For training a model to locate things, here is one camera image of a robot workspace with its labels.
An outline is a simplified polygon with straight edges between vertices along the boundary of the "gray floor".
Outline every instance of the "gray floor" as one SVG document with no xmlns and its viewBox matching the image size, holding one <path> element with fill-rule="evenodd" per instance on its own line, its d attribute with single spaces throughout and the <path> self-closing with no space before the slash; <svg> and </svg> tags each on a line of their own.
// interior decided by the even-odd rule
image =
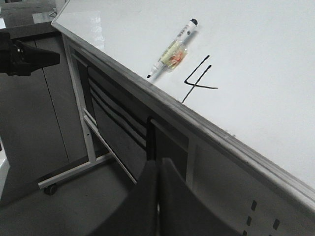
<svg viewBox="0 0 315 236">
<path fill-rule="evenodd" d="M 84 236 L 112 213 L 133 187 L 114 162 L 59 185 L 38 190 L 0 209 L 1 236 Z"/>
</svg>

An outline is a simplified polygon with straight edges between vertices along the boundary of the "gray cabinet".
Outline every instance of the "gray cabinet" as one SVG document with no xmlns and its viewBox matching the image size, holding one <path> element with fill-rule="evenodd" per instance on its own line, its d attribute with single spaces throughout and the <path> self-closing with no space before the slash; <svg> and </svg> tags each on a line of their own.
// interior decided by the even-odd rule
<svg viewBox="0 0 315 236">
<path fill-rule="evenodd" d="M 11 166 L 4 202 L 21 196 L 17 192 L 27 192 L 25 188 L 41 177 L 87 156 L 62 37 L 28 43 L 60 53 L 61 63 L 31 76 L 0 75 L 0 134 Z"/>
</svg>

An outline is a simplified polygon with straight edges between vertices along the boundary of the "white whiteboard surface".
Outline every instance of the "white whiteboard surface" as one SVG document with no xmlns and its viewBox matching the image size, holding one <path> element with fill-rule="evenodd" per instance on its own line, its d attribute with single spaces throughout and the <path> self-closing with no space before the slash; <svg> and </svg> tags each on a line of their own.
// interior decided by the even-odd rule
<svg viewBox="0 0 315 236">
<path fill-rule="evenodd" d="M 71 0 L 56 23 L 146 79 L 191 18 L 188 55 L 150 82 L 315 188 L 315 1 Z"/>
</svg>

